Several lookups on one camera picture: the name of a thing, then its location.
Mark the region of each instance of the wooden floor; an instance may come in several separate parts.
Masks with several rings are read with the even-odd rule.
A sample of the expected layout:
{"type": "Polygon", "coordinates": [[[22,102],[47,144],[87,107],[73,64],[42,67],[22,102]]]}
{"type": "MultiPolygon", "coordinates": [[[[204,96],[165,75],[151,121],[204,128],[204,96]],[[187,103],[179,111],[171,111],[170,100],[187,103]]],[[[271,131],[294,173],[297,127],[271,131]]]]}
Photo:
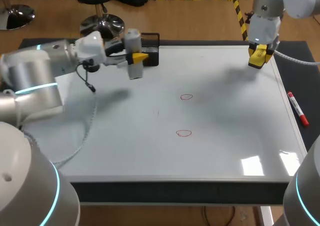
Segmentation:
{"type": "MultiPolygon", "coordinates": [[[[11,0],[36,10],[36,19],[15,31],[0,32],[0,54],[18,48],[23,38],[78,38],[79,25],[94,15],[94,6],[76,0],[11,0]]],[[[126,28],[158,32],[169,40],[241,40],[234,6],[228,1],[149,1],[141,8],[119,2],[105,4],[109,13],[121,17],[126,28]]],[[[252,10],[253,0],[241,0],[242,13],[252,10]]],[[[285,15],[281,40],[307,41],[315,60],[320,61],[320,25],[313,18],[294,20],[285,15]]],[[[275,218],[282,208],[274,208],[275,218]]],[[[211,225],[223,226],[230,207],[208,207],[211,225]]],[[[81,225],[206,225],[200,206],[83,206],[81,225]]],[[[252,207],[236,207],[230,224],[254,226],[252,207]]]]}

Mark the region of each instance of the cable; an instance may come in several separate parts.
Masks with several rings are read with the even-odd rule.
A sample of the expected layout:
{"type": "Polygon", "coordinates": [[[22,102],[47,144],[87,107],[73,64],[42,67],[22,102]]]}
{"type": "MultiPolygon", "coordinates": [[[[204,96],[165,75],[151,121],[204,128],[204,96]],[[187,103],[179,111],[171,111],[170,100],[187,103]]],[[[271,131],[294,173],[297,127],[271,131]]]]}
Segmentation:
{"type": "Polygon", "coordinates": [[[211,226],[211,224],[209,223],[209,220],[207,218],[207,207],[203,206],[202,208],[203,208],[203,214],[204,214],[204,219],[205,219],[206,226],[211,226]]]}
{"type": "Polygon", "coordinates": [[[90,135],[91,128],[92,128],[92,125],[93,125],[93,122],[94,122],[94,119],[96,117],[97,110],[98,110],[98,99],[97,99],[97,96],[96,96],[95,93],[93,93],[93,95],[94,95],[94,107],[93,107],[93,111],[92,111],[91,118],[90,118],[90,121],[89,121],[88,130],[84,134],[84,137],[83,137],[83,140],[81,142],[81,145],[70,156],[68,156],[68,157],[66,157],[66,158],[64,158],[62,160],[59,160],[59,161],[56,161],[56,162],[52,162],[58,168],[62,167],[65,163],[69,162],[71,159],[73,159],[81,151],[81,149],[85,145],[85,143],[86,143],[86,141],[87,141],[87,139],[88,139],[88,137],[90,135]]]}
{"type": "MultiPolygon", "coordinates": [[[[83,146],[85,145],[89,135],[90,135],[90,132],[91,132],[91,128],[92,128],[92,125],[93,125],[93,122],[94,122],[94,119],[96,117],[96,114],[97,114],[97,111],[98,111],[98,99],[97,99],[97,96],[96,96],[96,89],[94,88],[93,85],[91,85],[90,83],[88,83],[88,71],[86,70],[85,71],[85,79],[79,74],[78,72],[78,67],[80,65],[78,65],[76,67],[76,73],[77,75],[85,82],[85,85],[88,86],[88,88],[92,91],[93,95],[94,95],[94,107],[93,107],[93,110],[92,110],[92,114],[91,114],[91,117],[90,117],[90,121],[89,121],[89,127],[88,127],[88,130],[85,132],[84,134],[84,137],[83,137],[83,140],[81,142],[81,145],[78,147],[78,149],[76,151],[74,151],[74,153],[72,153],[71,155],[65,157],[64,159],[62,160],[59,160],[59,161],[56,161],[56,162],[52,162],[57,168],[60,168],[62,167],[65,163],[69,162],[71,159],[73,159],[80,151],[81,149],[83,148],[83,146]]],[[[16,94],[14,93],[14,91],[12,90],[5,90],[4,93],[10,93],[12,94],[12,96],[14,96],[14,101],[16,103],[16,109],[17,109],[17,128],[20,127],[21,125],[21,108],[19,106],[19,104],[16,102],[16,94]]],[[[30,139],[34,142],[34,144],[36,146],[39,146],[37,140],[35,139],[35,137],[32,136],[32,134],[28,133],[27,131],[24,131],[23,128],[21,127],[21,131],[30,139]]]]}
{"type": "MultiPolygon", "coordinates": [[[[203,211],[203,214],[204,214],[206,226],[211,226],[211,224],[209,223],[208,217],[207,217],[207,207],[206,207],[206,206],[203,206],[203,207],[202,207],[202,211],[203,211]]],[[[230,217],[229,221],[225,224],[225,226],[229,226],[229,225],[231,224],[232,220],[233,220],[234,217],[235,217],[235,214],[236,214],[236,207],[235,207],[235,206],[232,206],[232,214],[231,214],[231,217],[230,217]]]]}
{"type": "Polygon", "coordinates": [[[76,74],[80,77],[80,79],[84,81],[85,85],[92,91],[92,93],[95,93],[95,92],[96,92],[95,87],[88,82],[88,68],[85,68],[85,79],[84,79],[84,78],[80,75],[80,73],[78,72],[78,68],[79,68],[79,66],[81,66],[81,65],[82,65],[82,64],[77,65],[77,67],[75,68],[75,72],[76,72],[76,74]]]}
{"type": "Polygon", "coordinates": [[[234,219],[235,217],[235,214],[236,214],[236,207],[235,206],[232,206],[232,214],[231,214],[231,217],[229,219],[229,221],[225,224],[225,226],[229,226],[230,223],[232,222],[232,220],[234,219]]]}
{"type": "Polygon", "coordinates": [[[81,151],[81,149],[85,145],[85,143],[86,143],[86,141],[87,141],[87,139],[88,139],[88,137],[90,135],[91,128],[92,128],[92,125],[93,125],[93,122],[94,122],[94,119],[96,117],[97,110],[98,110],[98,99],[97,99],[97,96],[96,96],[96,89],[92,84],[90,84],[88,82],[88,71],[87,70],[85,70],[85,79],[80,75],[80,73],[78,72],[78,67],[79,66],[81,66],[81,64],[77,65],[77,67],[75,69],[75,72],[84,81],[85,85],[92,91],[92,93],[94,95],[94,107],[93,107],[93,111],[92,111],[91,118],[90,118],[90,121],[89,121],[88,130],[85,132],[83,140],[81,142],[81,145],[78,147],[78,149],[76,151],[74,151],[73,154],[69,155],[68,157],[66,157],[66,158],[64,158],[62,160],[56,161],[56,162],[52,162],[58,168],[62,167],[65,163],[69,162],[71,159],[74,158],[74,156],[76,156],[81,151]]]}
{"type": "Polygon", "coordinates": [[[320,25],[320,22],[317,20],[315,16],[313,16],[313,19],[315,19],[315,21],[320,25]]]}
{"type": "Polygon", "coordinates": [[[296,62],[296,63],[299,63],[299,64],[308,65],[308,66],[318,66],[318,65],[320,65],[320,62],[304,62],[304,61],[301,61],[301,60],[286,56],[285,54],[282,54],[282,53],[280,53],[278,51],[274,51],[274,53],[276,55],[278,55],[278,56],[281,56],[282,58],[285,58],[285,59],[287,59],[289,61],[296,62]]]}

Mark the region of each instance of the robotic arm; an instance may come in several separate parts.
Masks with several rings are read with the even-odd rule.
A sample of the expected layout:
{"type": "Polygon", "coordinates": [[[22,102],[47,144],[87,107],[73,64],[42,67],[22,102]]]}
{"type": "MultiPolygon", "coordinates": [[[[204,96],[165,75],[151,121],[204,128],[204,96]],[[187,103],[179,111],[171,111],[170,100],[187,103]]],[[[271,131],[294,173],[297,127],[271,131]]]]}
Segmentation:
{"type": "Polygon", "coordinates": [[[88,72],[96,72],[100,64],[128,66],[130,79],[141,78],[142,61],[148,57],[141,49],[139,32],[129,30],[122,41],[109,43],[106,49],[100,33],[92,32],[74,44],[62,40],[2,55],[0,75],[14,93],[0,93],[0,121],[16,126],[62,112],[55,77],[80,65],[88,72]],[[124,49],[126,54],[112,55],[124,49]]]}
{"type": "Polygon", "coordinates": [[[254,0],[248,32],[249,66],[261,69],[274,54],[285,10],[293,18],[307,18],[320,13],[320,0],[254,0]]]}

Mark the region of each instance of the black cable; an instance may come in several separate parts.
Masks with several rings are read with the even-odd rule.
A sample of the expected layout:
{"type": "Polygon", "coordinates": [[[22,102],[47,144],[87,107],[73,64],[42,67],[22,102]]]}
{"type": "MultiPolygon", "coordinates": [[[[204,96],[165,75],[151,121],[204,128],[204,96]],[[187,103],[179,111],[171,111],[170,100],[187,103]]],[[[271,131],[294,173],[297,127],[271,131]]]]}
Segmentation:
{"type": "Polygon", "coordinates": [[[211,224],[209,223],[208,217],[207,217],[207,207],[206,206],[203,206],[203,214],[204,214],[206,226],[211,226],[211,224]]]}
{"type": "MultiPolygon", "coordinates": [[[[203,207],[202,207],[202,210],[203,210],[203,214],[204,214],[204,219],[205,219],[206,226],[211,226],[211,224],[209,223],[208,217],[207,217],[207,207],[206,207],[206,206],[203,206],[203,207]]],[[[232,222],[232,220],[233,220],[234,217],[235,217],[235,214],[236,214],[236,207],[233,206],[233,207],[232,207],[232,215],[231,215],[229,221],[225,224],[225,226],[229,226],[229,225],[230,225],[230,223],[232,222]]]]}
{"type": "Polygon", "coordinates": [[[320,25],[320,22],[313,16],[313,19],[320,25]]]}
{"type": "Polygon", "coordinates": [[[225,226],[229,226],[229,225],[230,225],[230,223],[232,222],[232,220],[233,220],[234,217],[235,217],[235,214],[236,214],[236,207],[235,207],[235,206],[232,206],[232,215],[231,215],[229,221],[226,223],[225,226]]]}
{"type": "Polygon", "coordinates": [[[77,75],[81,78],[81,80],[84,81],[85,85],[93,92],[95,93],[96,92],[96,89],[95,87],[90,84],[88,82],[88,71],[85,69],[85,79],[80,75],[80,73],[78,72],[78,67],[81,66],[81,64],[77,65],[77,67],[75,68],[75,72],[77,73],[77,75]]]}

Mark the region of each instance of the white cable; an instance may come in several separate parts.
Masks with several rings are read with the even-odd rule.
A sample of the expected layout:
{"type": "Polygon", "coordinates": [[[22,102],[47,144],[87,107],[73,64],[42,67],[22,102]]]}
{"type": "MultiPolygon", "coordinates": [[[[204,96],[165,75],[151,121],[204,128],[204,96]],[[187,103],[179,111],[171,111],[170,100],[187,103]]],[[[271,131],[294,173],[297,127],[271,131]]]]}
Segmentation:
{"type": "MultiPolygon", "coordinates": [[[[8,90],[4,90],[3,93],[5,94],[11,94],[14,98],[14,103],[15,103],[15,110],[16,110],[16,127],[19,129],[20,126],[23,127],[23,124],[21,124],[21,115],[22,115],[22,112],[21,112],[21,107],[19,105],[19,103],[16,101],[16,98],[17,98],[17,95],[15,94],[15,92],[11,89],[8,89],[8,90]]],[[[85,132],[84,134],[84,137],[83,137],[83,140],[81,142],[81,145],[79,146],[79,148],[73,153],[71,154],[70,156],[62,159],[62,160],[59,160],[57,162],[52,162],[56,167],[61,167],[63,166],[66,162],[70,161],[72,158],[74,158],[82,149],[82,147],[84,146],[84,144],[86,143],[88,137],[89,137],[89,134],[90,134],[90,131],[91,131],[91,128],[92,128],[92,124],[93,124],[93,121],[96,117],[96,114],[97,114],[97,110],[98,110],[98,99],[97,99],[97,96],[96,94],[94,93],[94,108],[93,108],[93,111],[92,111],[92,114],[91,114],[91,118],[90,118],[90,121],[89,121],[89,128],[88,130],[85,132]]],[[[37,146],[39,145],[37,140],[35,139],[35,137],[33,137],[30,133],[24,131],[23,129],[21,129],[22,132],[28,137],[30,138],[37,146]]]]}
{"type": "Polygon", "coordinates": [[[289,61],[296,62],[296,63],[299,63],[299,64],[308,65],[308,66],[318,66],[318,65],[320,65],[320,62],[304,62],[304,61],[300,61],[298,59],[286,56],[285,54],[282,54],[282,53],[280,53],[278,51],[274,51],[274,53],[276,55],[278,55],[278,56],[281,56],[281,57],[289,60],[289,61]]]}
{"type": "Polygon", "coordinates": [[[56,162],[52,162],[58,168],[63,166],[66,162],[68,162],[71,159],[73,159],[81,151],[81,149],[83,148],[83,146],[85,145],[85,143],[86,143],[86,141],[87,141],[87,139],[89,137],[89,134],[90,134],[94,119],[96,117],[97,110],[98,110],[98,99],[97,99],[97,96],[96,96],[95,93],[93,95],[94,95],[94,108],[93,108],[93,111],[92,111],[92,114],[91,114],[91,118],[90,118],[90,121],[89,121],[89,128],[84,134],[84,137],[83,137],[83,140],[81,142],[81,145],[70,156],[68,156],[68,157],[66,157],[66,158],[64,158],[62,160],[59,160],[59,161],[56,161],[56,162]]]}

